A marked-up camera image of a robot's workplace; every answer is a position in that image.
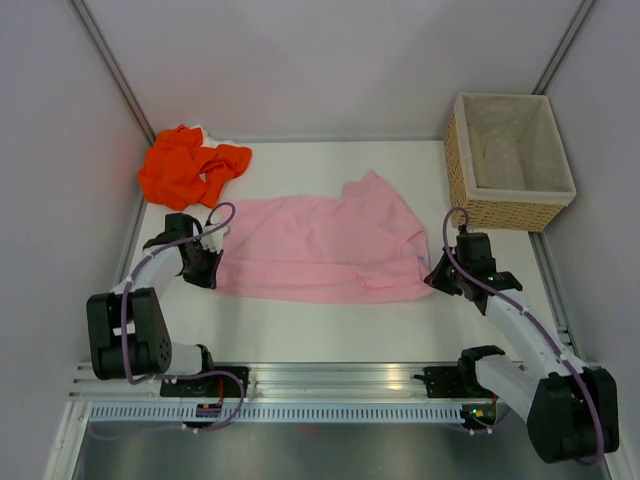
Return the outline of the pink t-shirt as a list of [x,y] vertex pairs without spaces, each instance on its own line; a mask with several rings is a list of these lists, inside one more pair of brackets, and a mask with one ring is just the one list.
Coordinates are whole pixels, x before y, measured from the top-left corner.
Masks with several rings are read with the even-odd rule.
[[326,305],[431,294],[425,229],[386,180],[368,172],[336,198],[242,200],[224,239],[220,294]]

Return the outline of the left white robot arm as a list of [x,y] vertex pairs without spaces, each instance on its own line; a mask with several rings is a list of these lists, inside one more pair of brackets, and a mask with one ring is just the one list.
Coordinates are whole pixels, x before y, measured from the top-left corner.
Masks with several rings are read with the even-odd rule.
[[148,240],[128,277],[86,303],[92,369],[100,380],[132,384],[153,376],[183,375],[184,385],[206,396],[218,384],[202,345],[171,341],[160,298],[175,278],[213,290],[228,223],[202,223],[187,214],[165,216],[164,231]]

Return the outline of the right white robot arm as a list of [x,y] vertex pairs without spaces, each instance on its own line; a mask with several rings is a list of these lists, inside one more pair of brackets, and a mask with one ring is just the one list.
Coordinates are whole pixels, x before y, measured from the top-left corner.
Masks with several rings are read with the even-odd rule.
[[495,345],[461,352],[454,384],[470,397],[494,394],[526,424],[546,463],[598,461],[620,445],[617,385],[604,368],[590,367],[556,340],[528,307],[523,287],[500,272],[487,234],[461,228],[454,248],[425,282],[460,295],[498,328],[520,357]]

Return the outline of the wicker basket with liner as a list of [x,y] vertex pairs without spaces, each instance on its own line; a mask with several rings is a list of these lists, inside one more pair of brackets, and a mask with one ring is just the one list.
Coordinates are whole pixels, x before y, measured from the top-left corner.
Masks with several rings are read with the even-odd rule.
[[454,225],[539,233],[576,196],[544,95],[461,92],[443,142]]

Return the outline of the orange t-shirt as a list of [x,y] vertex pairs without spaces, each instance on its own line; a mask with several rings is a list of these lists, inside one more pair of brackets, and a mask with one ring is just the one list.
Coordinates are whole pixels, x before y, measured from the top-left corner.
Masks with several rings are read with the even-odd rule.
[[180,125],[157,134],[137,178],[144,199],[171,210],[213,208],[226,184],[248,169],[253,151],[242,145],[201,146],[202,137]]

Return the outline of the white t-shirt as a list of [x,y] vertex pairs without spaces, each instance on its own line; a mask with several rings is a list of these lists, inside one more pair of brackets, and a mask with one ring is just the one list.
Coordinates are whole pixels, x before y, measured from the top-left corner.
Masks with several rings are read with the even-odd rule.
[[220,145],[233,145],[234,142],[231,140],[216,140],[213,138],[208,131],[200,124],[191,126],[192,130],[197,130],[201,137],[202,142],[201,146],[205,148],[217,148]]

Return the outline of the right table side rail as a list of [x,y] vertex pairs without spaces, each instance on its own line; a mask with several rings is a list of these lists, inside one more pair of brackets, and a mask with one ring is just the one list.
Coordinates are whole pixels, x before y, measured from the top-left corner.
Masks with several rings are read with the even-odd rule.
[[529,239],[561,343],[578,355],[579,349],[569,324],[569,311],[546,237],[543,233],[530,232]]

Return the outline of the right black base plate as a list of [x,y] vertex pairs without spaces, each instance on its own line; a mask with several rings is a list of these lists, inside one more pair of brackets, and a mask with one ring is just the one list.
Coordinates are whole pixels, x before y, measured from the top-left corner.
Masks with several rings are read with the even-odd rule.
[[478,386],[467,386],[455,366],[425,367],[412,378],[423,384],[430,399],[492,399],[493,393]]

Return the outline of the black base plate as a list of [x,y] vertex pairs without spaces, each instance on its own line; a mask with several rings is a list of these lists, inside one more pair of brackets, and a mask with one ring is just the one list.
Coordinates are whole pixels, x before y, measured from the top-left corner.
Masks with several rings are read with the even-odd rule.
[[241,397],[240,387],[230,378],[236,377],[244,390],[249,386],[250,369],[246,366],[219,365],[219,371],[226,375],[209,376],[198,380],[178,380],[175,383],[163,383],[160,388],[162,398],[231,398]]
[[493,393],[478,386],[467,386],[455,366],[425,367],[412,378],[423,384],[430,399],[492,399]]

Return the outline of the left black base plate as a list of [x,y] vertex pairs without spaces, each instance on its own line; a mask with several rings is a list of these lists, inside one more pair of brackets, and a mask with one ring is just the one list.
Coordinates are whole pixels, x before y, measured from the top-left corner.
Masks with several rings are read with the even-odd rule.
[[250,369],[246,366],[219,365],[219,371],[226,375],[209,376],[198,380],[178,380],[175,383],[163,383],[160,388],[162,398],[231,398],[241,397],[240,387],[230,378],[236,377],[244,390],[249,386]]

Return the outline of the aluminium front rail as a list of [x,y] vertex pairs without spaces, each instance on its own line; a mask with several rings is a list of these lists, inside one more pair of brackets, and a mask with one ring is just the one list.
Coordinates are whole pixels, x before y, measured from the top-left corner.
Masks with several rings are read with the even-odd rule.
[[[491,399],[430,399],[412,376],[425,367],[455,366],[436,363],[249,363],[218,364],[250,369],[247,397],[269,403],[411,403],[426,401],[480,401]],[[68,398],[93,401],[156,401],[162,398],[159,380],[137,385],[97,379],[88,363],[77,367]]]

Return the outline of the back table edge rail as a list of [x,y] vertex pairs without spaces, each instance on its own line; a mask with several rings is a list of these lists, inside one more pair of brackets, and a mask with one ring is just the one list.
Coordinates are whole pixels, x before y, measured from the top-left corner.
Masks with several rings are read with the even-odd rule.
[[365,141],[440,141],[443,134],[334,134],[334,135],[276,135],[276,136],[219,136],[211,137],[221,143],[249,145],[254,143],[306,143],[306,142],[365,142]]

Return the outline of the right corner aluminium post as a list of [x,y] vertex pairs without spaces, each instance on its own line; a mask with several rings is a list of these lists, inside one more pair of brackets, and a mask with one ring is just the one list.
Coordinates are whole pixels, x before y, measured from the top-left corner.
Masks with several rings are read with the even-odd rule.
[[560,40],[536,81],[531,91],[532,95],[545,95],[548,92],[574,43],[599,4],[599,0],[581,0],[579,2]]

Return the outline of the corner aluminium post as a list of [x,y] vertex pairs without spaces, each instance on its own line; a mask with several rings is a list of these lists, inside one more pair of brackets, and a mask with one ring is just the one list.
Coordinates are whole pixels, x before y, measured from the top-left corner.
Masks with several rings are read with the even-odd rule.
[[88,3],[84,0],[68,0],[67,4],[106,69],[144,140],[149,146],[153,145],[156,134]]
[[548,92],[574,43],[599,4],[599,0],[581,0],[579,2],[560,40],[536,81],[531,91],[532,95],[545,95]]

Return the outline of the left corner aluminium post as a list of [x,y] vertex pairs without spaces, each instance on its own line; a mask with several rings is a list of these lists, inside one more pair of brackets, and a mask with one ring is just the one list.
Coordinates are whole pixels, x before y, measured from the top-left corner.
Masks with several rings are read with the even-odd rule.
[[68,0],[67,4],[106,69],[144,140],[149,146],[153,145],[156,134],[88,3],[84,0]]

